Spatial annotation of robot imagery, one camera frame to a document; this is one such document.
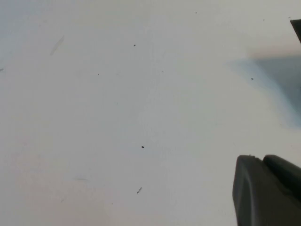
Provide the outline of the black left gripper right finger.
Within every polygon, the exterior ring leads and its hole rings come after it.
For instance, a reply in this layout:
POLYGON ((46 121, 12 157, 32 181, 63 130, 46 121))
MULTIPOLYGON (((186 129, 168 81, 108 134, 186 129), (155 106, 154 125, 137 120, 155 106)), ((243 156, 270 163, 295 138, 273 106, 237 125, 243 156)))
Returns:
POLYGON ((267 204, 301 203, 301 168, 277 156, 263 158, 263 199, 267 204))

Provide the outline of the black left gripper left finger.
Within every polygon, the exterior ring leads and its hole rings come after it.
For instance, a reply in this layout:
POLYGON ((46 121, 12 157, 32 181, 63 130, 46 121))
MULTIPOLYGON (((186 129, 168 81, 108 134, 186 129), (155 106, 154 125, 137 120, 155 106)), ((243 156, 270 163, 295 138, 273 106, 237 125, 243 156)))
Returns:
POLYGON ((237 158, 232 197, 239 226, 299 226, 301 204, 267 204, 263 199, 263 159, 237 158))

